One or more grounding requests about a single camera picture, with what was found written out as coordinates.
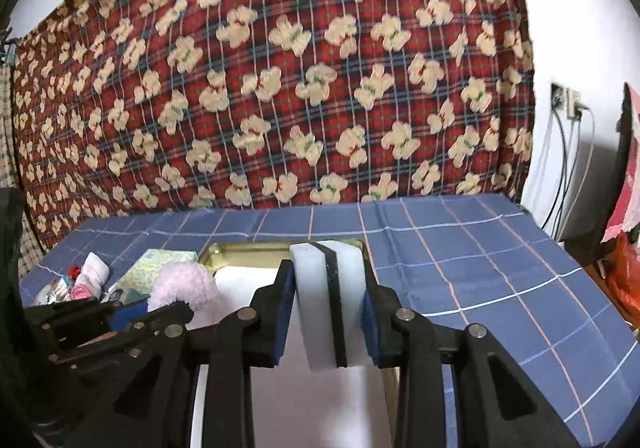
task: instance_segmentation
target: plaid curtain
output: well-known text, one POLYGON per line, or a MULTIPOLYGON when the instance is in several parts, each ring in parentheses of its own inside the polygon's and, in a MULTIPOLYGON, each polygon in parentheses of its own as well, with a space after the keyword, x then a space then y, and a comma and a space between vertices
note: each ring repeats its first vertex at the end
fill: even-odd
POLYGON ((534 123, 524 0, 66 0, 18 45, 40 240, 83 219, 498 191, 534 123))
MULTIPOLYGON (((11 67, 3 64, 0 66, 0 188, 17 188, 18 186, 11 120, 11 67)), ((43 256, 42 248, 25 214, 22 216, 18 276, 24 277, 43 256)))

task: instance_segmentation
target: white wall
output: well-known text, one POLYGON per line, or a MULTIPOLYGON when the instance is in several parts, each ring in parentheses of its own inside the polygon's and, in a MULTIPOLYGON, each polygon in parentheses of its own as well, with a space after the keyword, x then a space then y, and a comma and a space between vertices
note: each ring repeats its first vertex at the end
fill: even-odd
MULTIPOLYGON (((12 14, 14 34, 27 33, 61 1, 20 0, 12 14)), ((556 192, 562 157, 555 128, 548 163, 544 167, 540 164, 550 113, 551 82, 577 89, 582 102, 596 116, 596 160, 577 207, 575 225, 571 226, 573 230, 587 231, 591 224, 588 208, 596 204, 597 196, 606 188, 612 168, 610 156, 618 147, 615 127, 620 117, 623 83, 629 82, 640 90, 640 18, 628 0, 527 0, 527 5, 534 43, 537 105, 532 170, 523 202, 542 224, 556 192), (536 178, 542 181, 540 187, 536 178)), ((569 123, 564 117, 563 120, 568 133, 569 123)), ((584 117, 582 137, 580 155, 584 156, 591 142, 588 116, 584 117)))

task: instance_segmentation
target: orange plastic bag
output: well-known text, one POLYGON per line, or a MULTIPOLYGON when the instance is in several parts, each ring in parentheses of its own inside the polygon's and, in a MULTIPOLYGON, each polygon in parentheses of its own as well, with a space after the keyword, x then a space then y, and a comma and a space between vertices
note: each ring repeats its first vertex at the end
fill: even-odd
POLYGON ((630 244, 626 233, 616 239, 612 266, 607 269, 607 286, 631 316, 640 319, 640 250, 630 244))

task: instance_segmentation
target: pink fluffy object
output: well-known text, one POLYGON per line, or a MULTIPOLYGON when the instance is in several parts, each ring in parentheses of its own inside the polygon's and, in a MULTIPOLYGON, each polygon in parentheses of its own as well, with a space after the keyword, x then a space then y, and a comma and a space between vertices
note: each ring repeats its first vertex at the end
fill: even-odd
POLYGON ((220 316, 219 291, 216 281, 202 264, 168 262, 160 268, 148 300, 148 311, 183 301, 193 311, 187 329, 198 329, 217 323, 220 316))

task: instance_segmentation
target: blue tablecloth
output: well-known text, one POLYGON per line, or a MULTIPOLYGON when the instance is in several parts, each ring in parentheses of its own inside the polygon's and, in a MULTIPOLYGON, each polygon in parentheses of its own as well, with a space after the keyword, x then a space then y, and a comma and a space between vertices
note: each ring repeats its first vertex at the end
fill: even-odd
MULTIPOLYGON (((407 198, 276 210, 197 210, 92 219, 21 283, 31 303, 89 251, 106 286, 148 248, 203 251, 211 242, 364 240, 381 284, 404 306, 455 328, 486 325, 524 367, 582 446, 609 440, 640 395, 640 349, 588 275, 502 196, 407 198)), ((447 408, 453 395, 447 378, 447 408)), ((454 425, 449 425, 449 445, 454 425)))

